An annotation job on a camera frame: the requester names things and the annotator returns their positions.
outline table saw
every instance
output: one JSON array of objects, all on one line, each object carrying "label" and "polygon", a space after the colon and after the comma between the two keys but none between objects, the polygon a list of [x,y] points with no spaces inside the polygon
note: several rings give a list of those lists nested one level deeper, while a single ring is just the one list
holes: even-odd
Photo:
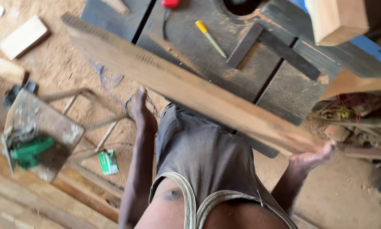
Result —
[{"label": "table saw", "polygon": [[[231,13],[222,0],[182,0],[168,14],[167,40],[162,38],[164,8],[159,1],[124,0],[124,3],[130,8],[128,15],[117,13],[101,0],[88,0],[81,18],[297,126],[342,67],[360,77],[381,77],[381,47],[365,36],[336,47],[316,46],[303,0],[271,0],[243,16]],[[195,26],[198,20],[203,21],[228,55],[251,25],[258,23],[320,70],[320,75],[316,80],[310,79],[263,42],[255,42],[238,67],[233,68]],[[243,137],[252,148],[270,158],[279,153],[237,130],[222,127]]]}]

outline wood offcut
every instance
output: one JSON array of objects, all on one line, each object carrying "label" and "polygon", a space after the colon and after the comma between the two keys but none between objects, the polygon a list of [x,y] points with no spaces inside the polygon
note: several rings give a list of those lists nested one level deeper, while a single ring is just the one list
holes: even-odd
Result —
[{"label": "wood offcut", "polygon": [[68,13],[62,21],[83,55],[286,154],[318,152],[323,140],[266,110]]},{"label": "wood offcut", "polygon": [[336,46],[369,29],[364,0],[305,0],[315,43]]},{"label": "wood offcut", "polygon": [[0,58],[0,78],[21,85],[24,82],[25,69]]},{"label": "wood offcut", "polygon": [[13,60],[23,55],[30,47],[39,43],[49,34],[48,28],[35,15],[12,32],[0,43],[0,49]]}]

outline green power tool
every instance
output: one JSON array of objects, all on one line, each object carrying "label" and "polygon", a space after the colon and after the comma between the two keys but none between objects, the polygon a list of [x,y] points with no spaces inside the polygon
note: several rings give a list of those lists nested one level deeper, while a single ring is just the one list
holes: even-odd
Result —
[{"label": "green power tool", "polygon": [[10,130],[2,139],[5,154],[11,172],[14,173],[16,164],[21,169],[30,169],[40,163],[39,154],[54,144],[54,140],[48,136],[39,136],[33,130]]}]

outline man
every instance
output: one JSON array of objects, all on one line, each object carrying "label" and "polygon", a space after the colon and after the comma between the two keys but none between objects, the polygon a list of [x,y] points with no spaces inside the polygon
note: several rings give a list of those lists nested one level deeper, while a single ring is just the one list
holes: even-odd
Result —
[{"label": "man", "polygon": [[[121,201],[121,229],[296,229],[288,216],[294,200],[309,171],[330,159],[334,143],[321,152],[291,156],[270,194],[243,139],[172,104],[158,126],[146,99],[141,87],[131,103],[137,138]],[[157,131],[157,178],[152,183]]]}]

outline small green box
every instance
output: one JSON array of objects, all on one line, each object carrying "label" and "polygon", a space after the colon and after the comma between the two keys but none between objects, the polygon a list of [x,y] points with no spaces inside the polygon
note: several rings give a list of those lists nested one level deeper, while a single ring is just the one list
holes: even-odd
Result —
[{"label": "small green box", "polygon": [[97,154],[98,161],[100,162],[101,170],[104,175],[110,175],[118,173],[118,166],[116,156],[113,150],[107,152],[101,152]]}]

